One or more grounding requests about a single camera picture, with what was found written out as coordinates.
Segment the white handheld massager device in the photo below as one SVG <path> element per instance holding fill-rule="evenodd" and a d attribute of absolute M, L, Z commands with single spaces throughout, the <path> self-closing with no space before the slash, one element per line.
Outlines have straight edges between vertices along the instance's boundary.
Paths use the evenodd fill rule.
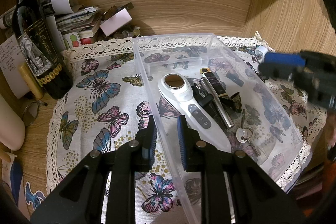
<path fill-rule="evenodd" d="M 215 120 L 196 101 L 188 80 L 179 73 L 169 73 L 158 81 L 161 95 L 185 116 L 191 128 L 197 130 L 200 138 L 217 149 L 231 152 L 228 137 Z"/>

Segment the yellow stick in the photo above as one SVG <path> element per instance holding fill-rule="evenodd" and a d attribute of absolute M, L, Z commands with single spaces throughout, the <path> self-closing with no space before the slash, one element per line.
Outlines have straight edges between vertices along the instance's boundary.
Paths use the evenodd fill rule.
<path fill-rule="evenodd" d="M 44 96 L 44 92 L 36 81 L 34 75 L 31 73 L 31 70 L 27 63 L 19 65 L 18 71 L 26 85 L 29 87 L 30 91 L 33 93 L 34 97 L 37 100 L 41 100 Z"/>

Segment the silver metal tube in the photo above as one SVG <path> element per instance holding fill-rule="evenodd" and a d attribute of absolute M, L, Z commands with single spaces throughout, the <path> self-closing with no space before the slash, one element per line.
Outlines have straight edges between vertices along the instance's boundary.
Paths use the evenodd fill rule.
<path fill-rule="evenodd" d="M 223 108 L 219 97 L 217 96 L 216 92 L 214 91 L 214 89 L 212 88 L 212 86 L 210 85 L 210 83 L 208 82 L 208 80 L 205 77 L 201 78 L 201 85 L 207 91 L 207 93 L 209 93 L 213 96 L 215 106 L 217 107 L 217 110 L 220 114 L 220 117 L 222 118 L 226 128 L 231 129 L 234 126 L 234 123 L 233 123 L 232 119 L 230 118 L 230 116 L 225 111 L 225 109 Z"/>

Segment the white note paper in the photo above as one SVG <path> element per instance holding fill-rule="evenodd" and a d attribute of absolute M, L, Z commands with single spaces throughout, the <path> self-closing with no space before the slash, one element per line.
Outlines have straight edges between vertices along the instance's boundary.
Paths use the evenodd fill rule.
<path fill-rule="evenodd" d="M 19 73 L 19 66 L 25 63 L 15 35 L 1 44 L 1 70 L 13 94 L 22 98 L 30 89 Z"/>

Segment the clear plastic organizer bin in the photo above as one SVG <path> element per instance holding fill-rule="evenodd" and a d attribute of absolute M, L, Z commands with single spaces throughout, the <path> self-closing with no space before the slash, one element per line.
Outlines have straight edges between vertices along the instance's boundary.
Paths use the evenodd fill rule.
<path fill-rule="evenodd" d="M 280 182 L 300 133 L 250 65 L 213 34 L 133 40 L 188 223 L 300 223 Z"/>

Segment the stack of books and papers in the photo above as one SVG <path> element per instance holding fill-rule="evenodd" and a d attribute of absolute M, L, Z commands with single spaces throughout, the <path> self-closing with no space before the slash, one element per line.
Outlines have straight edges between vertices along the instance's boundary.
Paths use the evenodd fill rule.
<path fill-rule="evenodd" d="M 39 0 L 16 0 L 15 9 L 10 13 L 12 17 L 6 23 L 6 17 L 1 17 L 1 29 L 11 28 L 16 37 L 18 45 L 25 56 L 27 62 L 35 62 L 36 56 L 47 59 L 44 65 L 55 66 L 60 57 L 59 52 L 73 47 L 81 46 L 80 38 L 75 36 L 76 44 L 72 40 L 65 40 L 62 32 L 56 30 L 56 36 L 50 30 L 49 20 L 52 19 L 54 27 L 59 23 L 66 26 L 75 26 L 78 23 L 86 22 L 92 15 L 100 10 L 88 7 L 77 12 L 73 12 L 72 7 L 68 7 L 69 12 L 59 20 L 55 20 L 55 13 L 46 17 L 45 11 Z"/>

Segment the keys with ring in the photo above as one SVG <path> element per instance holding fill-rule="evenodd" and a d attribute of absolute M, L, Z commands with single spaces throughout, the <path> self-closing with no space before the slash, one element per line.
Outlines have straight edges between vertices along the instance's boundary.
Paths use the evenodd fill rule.
<path fill-rule="evenodd" d="M 246 115 L 245 115 L 245 110 L 243 109 L 242 112 L 241 112 L 240 127 L 236 130 L 236 139 L 240 143 L 248 143 L 252 147 L 256 156 L 259 157 L 261 155 L 261 153 L 259 152 L 258 148 L 251 141 L 252 136 L 253 136 L 253 131 L 252 131 L 251 128 L 246 126 Z"/>

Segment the small white cap bottle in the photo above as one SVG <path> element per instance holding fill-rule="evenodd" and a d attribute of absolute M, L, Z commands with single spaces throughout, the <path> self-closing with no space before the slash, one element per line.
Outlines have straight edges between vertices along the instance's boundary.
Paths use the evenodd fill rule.
<path fill-rule="evenodd" d="M 255 49 L 255 55 L 256 56 L 265 56 L 268 53 L 268 48 L 264 47 L 264 46 L 258 46 Z"/>

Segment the dark wine bottle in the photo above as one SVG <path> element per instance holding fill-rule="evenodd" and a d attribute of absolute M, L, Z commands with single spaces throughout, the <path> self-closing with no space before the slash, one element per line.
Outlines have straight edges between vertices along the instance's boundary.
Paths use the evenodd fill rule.
<path fill-rule="evenodd" d="M 12 29 L 21 52 L 38 84 L 58 100 L 72 88 L 72 76 L 54 47 L 39 1 L 16 1 Z"/>

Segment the small white pink box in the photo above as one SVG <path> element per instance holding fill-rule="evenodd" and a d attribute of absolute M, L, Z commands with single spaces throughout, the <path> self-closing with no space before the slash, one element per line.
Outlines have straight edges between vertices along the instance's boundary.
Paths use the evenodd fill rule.
<path fill-rule="evenodd" d="M 130 23 L 131 20 L 132 17 L 127 9 L 122 9 L 121 11 L 114 14 L 111 18 L 102 22 L 102 24 L 100 24 L 100 28 L 105 36 L 110 36 L 124 25 Z"/>

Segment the butterfly print lace cloth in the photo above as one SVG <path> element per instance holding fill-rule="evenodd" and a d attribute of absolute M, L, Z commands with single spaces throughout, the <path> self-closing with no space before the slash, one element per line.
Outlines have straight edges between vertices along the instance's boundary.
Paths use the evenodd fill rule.
<path fill-rule="evenodd" d="M 263 56 L 256 56 L 255 49 L 264 46 L 270 52 L 259 34 L 252 38 L 216 37 L 259 77 L 258 66 Z M 90 151 L 114 151 L 147 126 L 152 113 L 135 63 L 133 40 L 110 40 L 65 53 L 73 73 L 73 87 L 57 102 L 50 121 L 47 192 L 54 190 Z M 283 190 L 289 190 L 310 162 L 325 125 L 326 111 L 309 104 L 307 94 L 291 83 L 262 81 L 278 99 L 303 141 L 280 181 Z M 137 223 L 188 223 L 159 134 L 153 166 L 148 172 L 135 175 L 135 219 Z"/>

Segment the cream ceramic mug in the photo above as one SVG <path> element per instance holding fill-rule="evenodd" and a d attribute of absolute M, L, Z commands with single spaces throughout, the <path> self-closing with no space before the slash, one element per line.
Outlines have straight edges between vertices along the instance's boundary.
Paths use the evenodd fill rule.
<path fill-rule="evenodd" d="M 13 151 L 18 151 L 25 141 L 25 124 L 3 96 L 0 103 L 0 127 L 1 143 Z"/>

